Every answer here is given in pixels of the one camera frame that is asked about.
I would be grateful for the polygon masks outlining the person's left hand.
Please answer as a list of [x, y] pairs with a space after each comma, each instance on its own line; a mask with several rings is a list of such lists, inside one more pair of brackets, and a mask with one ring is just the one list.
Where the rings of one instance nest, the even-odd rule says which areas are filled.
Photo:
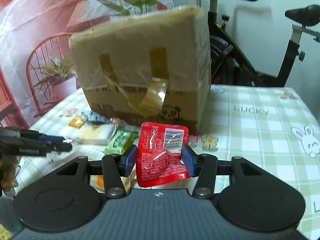
[[15, 188], [18, 187], [17, 175], [20, 172], [20, 156], [1, 155], [1, 194], [14, 198]]

